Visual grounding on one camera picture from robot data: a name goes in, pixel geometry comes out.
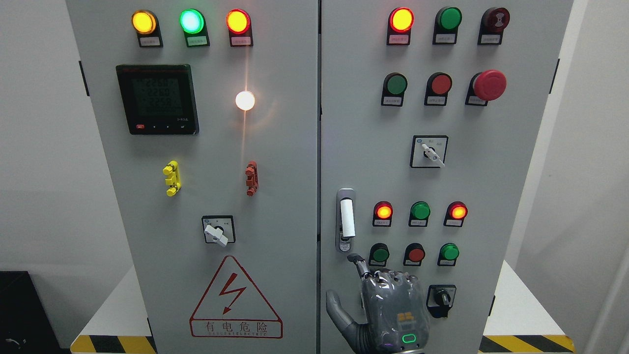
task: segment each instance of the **red indicator light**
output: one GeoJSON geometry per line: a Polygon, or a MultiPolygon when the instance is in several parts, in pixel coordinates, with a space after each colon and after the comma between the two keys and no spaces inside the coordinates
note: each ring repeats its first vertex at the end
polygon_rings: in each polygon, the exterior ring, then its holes
{"type": "Polygon", "coordinates": [[[456,203],[450,207],[450,216],[453,219],[461,220],[467,216],[467,207],[463,203],[456,203]]]}
{"type": "Polygon", "coordinates": [[[409,8],[397,8],[389,16],[389,26],[398,33],[410,30],[414,21],[415,17],[409,8]]]}
{"type": "Polygon", "coordinates": [[[376,216],[380,219],[388,219],[393,215],[393,208],[388,202],[380,202],[376,205],[376,216]]]}
{"type": "Polygon", "coordinates": [[[227,14],[225,21],[227,22],[227,28],[237,35],[245,33],[251,27],[251,18],[249,14],[242,9],[231,10],[227,14]]]}
{"type": "Polygon", "coordinates": [[[430,88],[436,94],[446,94],[452,88],[452,79],[445,74],[439,75],[434,78],[430,88]]]}
{"type": "Polygon", "coordinates": [[[421,262],[425,256],[426,253],[421,248],[416,248],[408,253],[408,259],[413,262],[421,262]]]}

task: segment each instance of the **red terminal block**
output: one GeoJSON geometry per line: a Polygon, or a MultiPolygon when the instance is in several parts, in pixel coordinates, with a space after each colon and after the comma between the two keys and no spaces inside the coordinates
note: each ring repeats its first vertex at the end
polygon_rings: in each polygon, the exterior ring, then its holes
{"type": "Polygon", "coordinates": [[[247,195],[252,197],[258,191],[258,164],[255,161],[249,161],[245,168],[245,176],[247,176],[247,195]]]}

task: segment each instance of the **black object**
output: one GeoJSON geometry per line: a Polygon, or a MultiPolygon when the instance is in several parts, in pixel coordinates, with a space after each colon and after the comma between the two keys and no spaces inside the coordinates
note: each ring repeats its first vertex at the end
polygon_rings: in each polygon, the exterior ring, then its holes
{"type": "Polygon", "coordinates": [[[118,84],[133,135],[199,132],[189,64],[118,65],[118,84]]]}
{"type": "Polygon", "coordinates": [[[0,271],[0,353],[60,353],[27,271],[0,271]]]}

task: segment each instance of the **red push button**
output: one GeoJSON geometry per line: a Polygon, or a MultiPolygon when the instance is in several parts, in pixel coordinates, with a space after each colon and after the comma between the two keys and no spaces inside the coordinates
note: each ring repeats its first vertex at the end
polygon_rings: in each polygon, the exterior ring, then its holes
{"type": "Polygon", "coordinates": [[[507,88],[506,76],[498,70],[487,70],[474,80],[474,94],[485,101],[493,101],[503,95],[507,88]]]}
{"type": "Polygon", "coordinates": [[[482,16],[482,24],[485,29],[494,33],[502,33],[509,25],[511,16],[505,8],[491,8],[482,16]]]}
{"type": "Polygon", "coordinates": [[[408,259],[413,262],[421,262],[425,256],[426,256],[426,253],[424,252],[424,250],[418,248],[418,249],[412,250],[408,254],[408,259]]]}
{"type": "Polygon", "coordinates": [[[433,79],[430,88],[436,94],[446,94],[452,88],[452,79],[446,74],[441,74],[433,79]]]}

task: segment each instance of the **gray metal panel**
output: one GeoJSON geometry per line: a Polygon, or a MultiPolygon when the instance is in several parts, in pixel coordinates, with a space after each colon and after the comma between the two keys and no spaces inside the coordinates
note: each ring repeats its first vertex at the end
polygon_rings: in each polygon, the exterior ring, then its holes
{"type": "Polygon", "coordinates": [[[314,352],[317,2],[67,4],[159,351],[314,352]],[[252,17],[254,47],[229,46],[225,16],[234,7],[252,17]],[[142,8],[159,19],[161,49],[138,47],[130,18],[142,8]],[[179,26],[186,8],[205,15],[210,47],[186,47],[179,26]],[[130,135],[115,66],[182,63],[192,67],[199,134],[130,135]],[[257,102],[243,116],[234,98],[245,88],[257,102]],[[169,198],[162,168],[171,159],[180,164],[182,190],[169,198]],[[253,197],[245,195],[249,160],[259,168],[260,189],[253,197]],[[237,242],[227,248],[206,244],[203,215],[234,215],[237,242]],[[189,318],[227,254],[248,271],[283,320],[283,339],[191,336],[189,318]]]}
{"type": "MultiPolygon", "coordinates": [[[[454,284],[457,295],[447,319],[431,319],[427,353],[477,353],[489,312],[520,193],[552,82],[565,25],[565,1],[323,1],[321,119],[321,289],[339,291],[349,313],[364,321],[359,279],[345,255],[334,249],[336,193],[353,188],[356,237],[352,251],[368,256],[386,243],[387,267],[417,274],[424,287],[454,284]],[[411,45],[387,47],[391,10],[408,6],[415,13],[411,45]],[[455,45],[432,45],[438,10],[457,6],[463,23],[455,45]],[[511,23],[500,46],[478,46],[481,16],[507,7],[511,23]],[[477,72],[506,74],[505,94],[487,107],[465,106],[470,79],[477,72]],[[409,81],[404,106],[381,107],[382,81],[390,72],[409,81]],[[454,86],[446,107],[424,106],[426,81],[434,72],[450,74],[454,86]],[[447,135],[446,167],[411,169],[411,139],[447,135]],[[372,227],[374,205],[391,202],[391,227],[372,227]],[[417,201],[430,204],[428,227],[408,227],[417,201]],[[467,204],[463,228],[444,227],[451,202],[467,204]],[[403,267],[409,243],[422,243],[420,268],[403,267]],[[456,243],[455,267],[438,267],[441,245],[456,243]]],[[[350,349],[321,311],[321,352],[350,349]]]]}

